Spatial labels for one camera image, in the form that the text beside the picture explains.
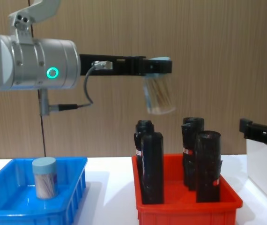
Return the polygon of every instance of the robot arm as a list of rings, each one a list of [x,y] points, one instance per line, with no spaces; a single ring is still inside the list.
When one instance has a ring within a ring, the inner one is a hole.
[[[76,109],[86,105],[49,105],[48,89],[70,89],[80,75],[138,75],[171,73],[170,60],[147,60],[79,54],[70,40],[33,38],[30,26],[56,14],[60,0],[35,0],[9,15],[10,35],[0,35],[0,91],[40,90],[40,113]]]

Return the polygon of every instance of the wooden wall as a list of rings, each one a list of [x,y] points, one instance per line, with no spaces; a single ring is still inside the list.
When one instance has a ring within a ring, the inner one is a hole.
[[[6,4],[0,17],[3,27],[7,10],[13,10]],[[186,116],[204,117],[206,129],[222,134],[222,153],[239,154],[245,153],[239,119],[267,124],[267,0],[63,0],[57,15],[33,31],[36,38],[73,40],[80,53],[173,60],[175,112],[148,115],[139,77],[90,77],[92,107],[43,119],[49,156],[132,155],[134,126],[140,119],[151,119],[162,132],[165,152],[181,152],[180,125]],[[0,140],[0,149],[15,146],[19,154],[25,143],[30,143],[27,149],[41,147],[36,93],[26,94],[14,93],[23,99],[24,118],[16,129],[23,138],[10,130],[21,112],[1,98],[19,101],[11,93],[0,95],[0,109],[11,108],[11,117],[3,116],[6,127],[0,127],[3,135],[8,133],[7,140]],[[74,90],[50,91],[50,102],[87,102],[82,79]],[[31,132],[37,130],[34,137],[27,136],[29,127]],[[16,139],[21,143],[10,145]]]
[[[26,0],[0,0],[0,34],[8,34],[7,16]],[[0,92],[0,158],[44,155],[36,91]]]

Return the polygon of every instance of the black bottle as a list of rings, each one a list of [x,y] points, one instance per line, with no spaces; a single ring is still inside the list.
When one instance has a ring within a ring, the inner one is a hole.
[[[196,202],[220,201],[221,134],[199,132],[196,139]]]
[[[143,204],[163,204],[163,136],[144,134],[141,142],[143,171],[141,192]]]
[[[136,156],[138,164],[139,177],[142,176],[142,156],[141,156],[141,139],[146,133],[153,133],[154,126],[150,120],[139,120],[135,125],[134,144],[136,147]]]
[[[188,186],[190,191],[196,190],[196,159],[195,159],[195,141],[200,131],[203,131],[204,119],[198,117],[184,118],[181,126],[183,138],[183,167],[184,167],[184,185]]]

